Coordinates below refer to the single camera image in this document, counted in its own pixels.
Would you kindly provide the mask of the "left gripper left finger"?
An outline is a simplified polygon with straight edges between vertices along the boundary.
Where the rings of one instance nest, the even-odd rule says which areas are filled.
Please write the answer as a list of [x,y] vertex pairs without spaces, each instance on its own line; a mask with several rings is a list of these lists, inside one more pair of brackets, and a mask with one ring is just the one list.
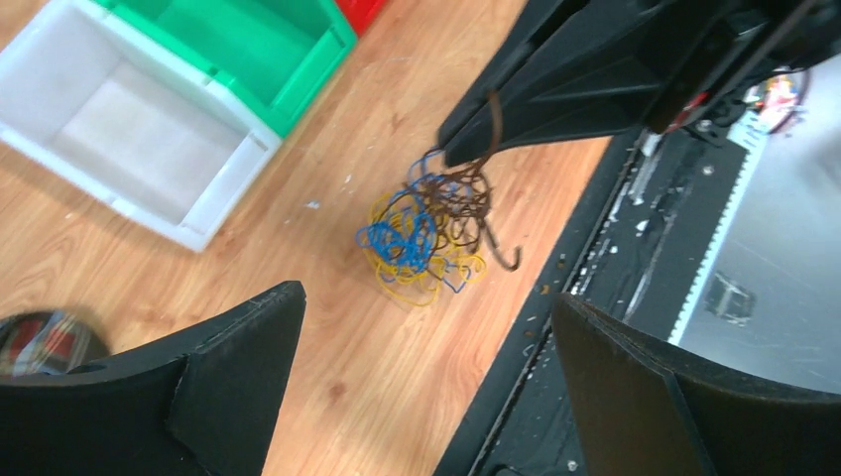
[[1,382],[5,475],[259,475],[306,307],[298,281],[65,374]]

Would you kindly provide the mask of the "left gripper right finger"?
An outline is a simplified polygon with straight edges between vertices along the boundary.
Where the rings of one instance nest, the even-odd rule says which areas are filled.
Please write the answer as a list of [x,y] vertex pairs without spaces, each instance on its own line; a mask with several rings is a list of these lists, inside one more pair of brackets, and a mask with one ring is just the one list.
[[836,475],[840,398],[713,362],[571,294],[551,312],[592,475]]

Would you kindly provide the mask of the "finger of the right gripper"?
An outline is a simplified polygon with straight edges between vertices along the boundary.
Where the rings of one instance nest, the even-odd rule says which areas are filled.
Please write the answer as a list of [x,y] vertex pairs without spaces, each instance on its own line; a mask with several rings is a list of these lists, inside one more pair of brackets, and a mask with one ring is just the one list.
[[456,167],[514,148],[613,136],[643,124],[651,98],[583,98],[506,104],[489,98],[444,121],[444,163]]

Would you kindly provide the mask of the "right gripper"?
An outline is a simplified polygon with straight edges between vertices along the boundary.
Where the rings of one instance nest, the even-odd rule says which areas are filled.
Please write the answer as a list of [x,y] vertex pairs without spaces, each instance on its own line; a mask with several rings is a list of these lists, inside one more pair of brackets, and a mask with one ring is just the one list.
[[[583,98],[656,98],[664,73],[651,41],[662,1],[529,1],[508,37],[447,117],[465,119],[489,99],[506,104]],[[736,1],[647,115],[657,133],[710,134],[747,109],[750,88],[840,54],[838,1]],[[437,144],[444,148],[444,121]]]

